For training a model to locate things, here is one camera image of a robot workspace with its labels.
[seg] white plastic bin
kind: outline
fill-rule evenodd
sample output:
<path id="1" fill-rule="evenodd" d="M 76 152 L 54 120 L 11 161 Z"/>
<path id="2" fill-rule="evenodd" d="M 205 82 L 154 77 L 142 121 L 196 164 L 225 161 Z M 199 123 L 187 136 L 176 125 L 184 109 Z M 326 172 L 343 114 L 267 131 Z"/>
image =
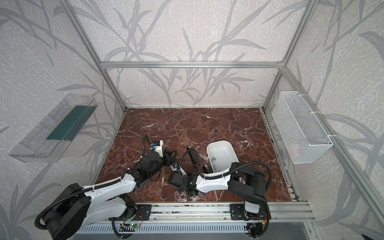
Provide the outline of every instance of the white plastic bin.
<path id="1" fill-rule="evenodd" d="M 233 162 L 239 162 L 235 150 L 228 141 L 212 142 L 207 146 L 208 158 L 213 172 L 221 172 L 231 167 Z"/>

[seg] gray leaf pattern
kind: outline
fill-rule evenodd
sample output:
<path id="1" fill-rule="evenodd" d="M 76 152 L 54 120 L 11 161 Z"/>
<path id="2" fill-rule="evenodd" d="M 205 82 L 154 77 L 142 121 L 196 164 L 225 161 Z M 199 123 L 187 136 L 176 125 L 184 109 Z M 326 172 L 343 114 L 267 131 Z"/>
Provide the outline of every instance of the gray leaf pattern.
<path id="1" fill-rule="evenodd" d="M 169 61 L 166 57 L 162 56 L 158 53 L 152 53 L 146 51 L 147 46 L 147 38 L 150 35 L 150 33 L 153 31 L 153 29 L 156 28 L 158 21 L 163 18 L 163 12 L 165 9 L 167 9 L 169 6 L 171 6 L 172 0 L 164 1 L 160 7 L 156 11 L 156 15 L 151 20 L 151 24 L 148 27 L 148 29 L 142 28 L 142 18 L 150 13 L 149 10 L 142 10 L 141 9 L 141 2 L 140 0 L 135 0 L 133 9 L 131 13 L 124 13 L 121 12 L 117 7 L 114 7 L 114 12 L 108 13 L 108 14 L 116 14 L 118 17 L 118 21 L 120 22 L 123 29 L 126 30 L 125 35 L 127 35 L 126 38 L 122 37 L 121 32 L 117 32 L 115 29 L 111 27 L 111 24 L 108 22 L 108 18 L 106 17 L 105 13 L 103 13 L 103 10 L 97 6 L 95 2 L 87 1 L 87 0 L 81 0 L 82 5 L 85 8 L 79 8 L 74 6 L 75 12 L 84 17 L 88 20 L 91 20 L 99 25 L 101 25 L 104 28 L 110 29 L 113 34 L 115 34 L 118 39 L 121 41 L 121 43 L 124 46 L 115 48 L 111 50 L 109 53 L 106 54 L 104 61 L 111 61 L 113 60 L 117 55 L 121 56 L 121 54 L 124 55 L 123 61 L 143 61 L 143 57 L 152 57 L 156 59 L 156 61 Z M 185 40 L 185 44 L 188 48 L 189 58 L 187 61 L 208 61 L 211 58 L 213 58 L 213 61 L 219 61 L 220 59 L 220 52 L 226 47 L 226 46 L 247 46 L 249 48 L 256 48 L 259 50 L 266 50 L 267 48 L 258 44 L 254 43 L 248 39 L 244 38 L 236 38 L 253 20 L 255 20 L 256 17 L 262 13 L 265 8 L 270 4 L 270 1 L 264 3 L 262 6 L 255 9 L 253 12 L 251 12 L 249 15 L 245 16 L 240 22 L 236 23 L 232 29 L 230 29 L 230 25 L 232 24 L 232 14 L 233 10 L 235 9 L 235 6 L 237 4 L 237 0 L 234 0 L 231 4 L 231 8 L 229 9 L 229 13 L 227 16 L 227 21 L 225 24 L 224 29 L 222 30 L 222 36 L 219 40 L 212 42 L 208 48 L 206 49 L 193 49 L 190 38 L 189 38 L 189 29 L 188 26 L 184 26 L 182 28 L 182 36 Z M 272 15 L 267 21 L 270 21 L 274 19 L 275 17 L 279 16 L 282 13 L 288 12 L 288 15 L 280 20 L 281 23 L 285 22 L 289 16 L 296 13 L 299 10 L 302 10 L 307 5 L 307 0 L 300 1 L 298 3 L 292 4 L 290 6 L 285 7 L 283 10 L 277 12 L 276 14 Z M 240 61 L 241 58 L 243 58 L 245 53 L 240 54 L 237 58 L 234 57 L 234 61 Z M 120 82 L 121 82 L 121 75 L 123 73 L 124 69 L 117 70 L 118 75 L 115 78 L 116 86 L 120 93 L 124 92 L 124 89 L 120 88 Z M 239 84 L 238 82 L 242 81 L 251 81 L 241 79 L 240 76 L 233 76 L 232 79 L 225 79 L 225 72 L 229 70 L 221 70 L 221 69 L 210 69 L 209 72 L 207 69 L 199 69 L 199 68 L 186 68 L 184 71 L 186 73 L 185 78 L 181 78 L 177 76 L 178 70 L 173 71 L 172 73 L 168 73 L 168 75 L 165 75 L 164 73 L 157 73 L 157 71 L 153 69 L 137 69 L 137 71 L 145 77 L 149 82 L 155 84 L 155 86 L 164 93 L 164 98 L 168 102 L 168 106 L 176 105 L 176 103 L 172 102 L 171 92 L 174 92 L 175 94 L 184 94 L 186 97 L 188 97 L 192 102 L 191 106 L 196 106 L 198 103 L 200 103 L 202 100 L 204 100 L 207 97 L 214 97 L 215 94 L 217 94 L 217 89 L 220 87 L 223 92 L 225 91 L 225 86 L 232 85 L 235 88 L 241 92 L 242 84 Z M 174 80 L 178 79 L 182 81 L 184 84 L 183 86 L 178 89 L 176 89 L 174 86 Z M 204 87 L 197 87 L 201 81 L 204 81 Z"/>
<path id="2" fill-rule="evenodd" d="M 97 9 L 93 8 L 92 2 L 93 1 L 91 1 L 89 4 L 89 9 L 92 10 L 93 14 L 100 18 L 100 13 L 97 11 Z M 63 26 L 57 26 L 57 21 L 53 21 L 52 18 L 59 17 L 59 15 L 63 13 L 61 8 L 57 6 L 51 8 L 53 11 L 48 10 L 48 8 L 45 6 L 45 3 L 48 2 L 40 0 L 37 3 L 34 0 L 26 0 L 25 2 L 20 3 L 19 0 L 14 0 L 15 8 L 8 9 L 0 7 L 0 15 L 4 17 L 3 19 L 0 19 L 0 30 L 2 31 L 3 28 L 11 26 L 16 28 L 16 31 L 29 34 L 29 41 L 32 40 L 34 41 L 33 43 L 39 42 L 38 44 L 42 45 L 42 53 L 40 54 L 46 57 L 48 64 L 54 71 L 56 58 L 53 58 L 54 55 L 52 54 L 52 51 L 56 52 L 56 49 L 60 47 L 60 54 L 65 52 L 71 58 L 75 58 L 75 61 L 84 62 L 86 68 L 89 67 L 91 73 L 94 73 L 96 76 L 99 75 L 100 73 L 98 69 L 88 60 L 89 56 L 82 55 L 80 52 L 84 52 L 83 50 L 78 51 L 69 41 L 67 41 L 67 38 L 63 37 L 63 35 L 60 35 L 62 31 L 57 31 L 57 27 L 61 28 Z M 42 16 L 41 21 L 37 21 L 35 18 L 29 17 L 31 9 L 33 9 L 33 13 L 36 13 L 36 15 L 39 14 Z M 54 29 L 56 31 L 52 30 L 52 23 L 55 23 Z M 64 27 L 72 29 L 72 26 L 69 22 L 65 22 Z M 111 96 L 111 91 L 107 89 L 104 81 L 100 81 L 100 84 L 96 84 L 95 81 L 87 74 L 83 72 L 77 72 L 76 74 L 80 77 L 83 76 L 83 80 L 88 82 L 88 84 L 64 85 L 57 89 L 57 91 L 78 92 L 80 89 L 87 89 L 88 91 L 92 90 L 92 96 L 97 98 L 97 103 L 99 104 L 98 108 L 104 108 L 102 111 L 109 118 L 108 121 L 105 121 L 105 118 L 103 117 L 103 121 L 99 121 L 99 114 L 95 111 L 91 117 L 91 121 L 93 122 L 89 123 L 89 121 L 81 132 L 81 134 L 87 135 L 94 140 L 94 144 L 83 153 L 83 156 L 86 156 L 87 159 L 86 164 L 87 168 L 89 169 L 89 181 L 91 182 L 92 178 L 97 173 L 98 167 L 100 166 L 101 158 L 107 150 L 108 144 L 112 140 L 113 132 L 118 128 L 119 120 L 121 119 L 123 112 L 115 98 Z M 131 105 L 135 105 L 131 102 L 131 97 L 125 97 L 125 100 Z M 3 136 L 4 133 L 9 130 L 9 128 L 10 127 L 7 124 L 2 122 L 0 125 L 0 135 Z M 39 197 L 41 197 L 44 192 L 61 186 L 58 183 L 48 183 L 42 187 L 39 187 L 41 182 L 48 175 L 48 171 L 52 165 L 52 163 L 47 164 L 29 183 L 29 185 L 27 185 L 25 189 L 21 189 L 17 184 L 15 184 L 13 192 L 10 195 L 10 201 L 8 201 L 9 207 L 5 204 L 5 202 L 0 203 L 1 239 L 32 239 L 32 233 L 28 232 L 28 230 L 33 228 L 32 220 L 41 210 L 33 208 L 33 205 L 37 200 L 40 200 Z"/>
<path id="3" fill-rule="evenodd" d="M 60 184 L 53 183 L 48 184 L 45 187 L 42 187 L 40 190 L 36 191 L 36 188 L 38 185 L 43 181 L 45 175 L 48 173 L 49 169 L 51 168 L 52 163 L 48 163 L 41 172 L 32 180 L 32 182 L 28 185 L 28 187 L 25 189 L 21 197 L 18 199 L 19 194 L 19 188 L 16 185 L 10 202 L 10 211 L 9 214 L 6 213 L 5 209 L 3 208 L 2 204 L 0 203 L 0 230 L 7 240 L 14 240 L 14 239 L 30 239 L 32 240 L 30 234 L 27 230 L 25 230 L 24 227 L 19 226 L 20 223 L 25 221 L 33 220 L 37 214 L 29 215 L 23 219 L 20 220 L 20 217 L 24 210 L 43 192 L 57 186 L 61 186 Z"/>

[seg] leaf-pattern wallpaper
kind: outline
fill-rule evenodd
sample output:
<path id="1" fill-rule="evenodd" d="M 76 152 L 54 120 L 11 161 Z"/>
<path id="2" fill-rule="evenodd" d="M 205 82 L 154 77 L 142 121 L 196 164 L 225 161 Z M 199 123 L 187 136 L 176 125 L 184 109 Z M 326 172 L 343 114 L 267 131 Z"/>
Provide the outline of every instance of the leaf-pattern wallpaper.
<path id="1" fill-rule="evenodd" d="M 205 81 L 204 72 L 217 76 Z M 273 68 L 130 68 L 123 71 L 116 68 L 109 71 L 120 92 L 131 96 L 124 100 L 132 107 L 262 106 L 276 73 L 277 69 Z"/>
<path id="2" fill-rule="evenodd" d="M 124 115 L 63 14 L 47 0 L 0 2 L 0 239 L 51 239 L 36 215 L 69 184 L 96 178 Z M 57 163 L 23 163 L 9 151 L 68 93 L 98 105 Z"/>
<path id="3" fill-rule="evenodd" d="M 356 162 L 384 196 L 384 1 L 320 1 L 288 63 Z M 339 160 L 328 151 L 312 164 L 293 165 L 271 111 L 280 152 L 301 200 L 310 202 L 325 239 L 384 239 L 384 229 Z"/>
<path id="4" fill-rule="evenodd" d="M 71 4 L 103 61 L 281 61 L 307 0 L 71 0 Z M 263 104 L 277 70 L 108 72 L 127 106 L 244 107 Z"/>

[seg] black mounting plate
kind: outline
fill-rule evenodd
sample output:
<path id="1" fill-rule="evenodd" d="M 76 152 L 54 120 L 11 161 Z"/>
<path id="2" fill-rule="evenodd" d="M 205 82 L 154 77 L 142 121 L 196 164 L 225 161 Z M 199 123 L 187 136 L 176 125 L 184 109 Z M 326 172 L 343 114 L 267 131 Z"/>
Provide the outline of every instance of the black mounting plate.
<path id="1" fill-rule="evenodd" d="M 136 207 L 137 207 L 136 212 L 142 213 L 142 216 L 140 213 L 137 213 L 136 216 L 132 219 L 132 221 L 148 221 L 149 215 L 151 214 L 151 204 L 137 204 Z M 124 221 L 124 220 L 125 219 L 122 217 L 115 218 L 115 221 Z"/>
<path id="2" fill-rule="evenodd" d="M 231 220 L 245 220 L 243 217 L 240 215 L 240 212 L 244 211 L 244 204 L 230 204 L 229 205 L 229 211 L 231 212 Z M 258 217 L 261 219 L 265 219 L 265 214 L 266 212 L 265 207 L 261 206 Z"/>

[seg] white wire mesh basket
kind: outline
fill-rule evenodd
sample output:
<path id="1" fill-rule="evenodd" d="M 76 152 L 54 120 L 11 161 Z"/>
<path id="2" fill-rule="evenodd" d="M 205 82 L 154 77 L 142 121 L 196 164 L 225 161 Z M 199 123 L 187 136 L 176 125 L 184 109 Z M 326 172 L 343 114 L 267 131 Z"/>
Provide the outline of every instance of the white wire mesh basket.
<path id="1" fill-rule="evenodd" d="M 333 146 L 314 112 L 297 91 L 281 92 L 272 116 L 295 164 L 314 162 Z"/>

